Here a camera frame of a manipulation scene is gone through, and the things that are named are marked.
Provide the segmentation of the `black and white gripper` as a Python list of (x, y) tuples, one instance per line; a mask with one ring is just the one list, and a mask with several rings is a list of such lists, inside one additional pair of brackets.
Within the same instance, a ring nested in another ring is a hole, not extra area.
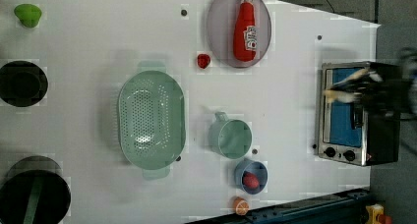
[(354, 102), (375, 114), (409, 113), (410, 80), (383, 80), (370, 74), (353, 79)]

